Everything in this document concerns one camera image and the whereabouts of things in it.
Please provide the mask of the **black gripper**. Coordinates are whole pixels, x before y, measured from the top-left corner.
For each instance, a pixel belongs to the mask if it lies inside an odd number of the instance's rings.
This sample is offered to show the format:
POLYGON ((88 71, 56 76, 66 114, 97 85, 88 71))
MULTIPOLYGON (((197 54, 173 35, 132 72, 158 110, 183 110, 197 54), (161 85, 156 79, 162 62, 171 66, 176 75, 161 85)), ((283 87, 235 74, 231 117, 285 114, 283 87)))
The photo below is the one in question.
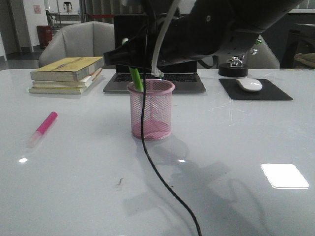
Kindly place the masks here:
MULTIPOLYGON (((231 26, 235 17, 229 12, 191 12, 189 15, 172 19, 159 50, 155 50, 156 38, 150 38, 151 65, 163 67, 228 50, 232 35, 231 26)), ((145 53, 146 35, 137 34, 122 43, 122 36, 114 35, 115 49, 103 54, 106 65, 123 65, 148 68, 145 53)))

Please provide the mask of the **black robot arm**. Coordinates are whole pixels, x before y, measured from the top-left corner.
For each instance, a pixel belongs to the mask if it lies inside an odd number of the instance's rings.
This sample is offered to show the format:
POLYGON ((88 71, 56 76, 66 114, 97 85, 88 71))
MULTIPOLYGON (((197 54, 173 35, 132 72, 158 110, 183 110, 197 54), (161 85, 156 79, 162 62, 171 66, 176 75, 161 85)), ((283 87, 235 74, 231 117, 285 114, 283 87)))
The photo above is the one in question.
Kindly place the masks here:
POLYGON ((107 65, 154 70, 212 55, 242 55, 298 4, 297 0, 197 0, 189 14, 175 17, 178 1, 166 14, 156 14, 146 1, 148 18, 143 28, 106 52, 104 60, 107 65))

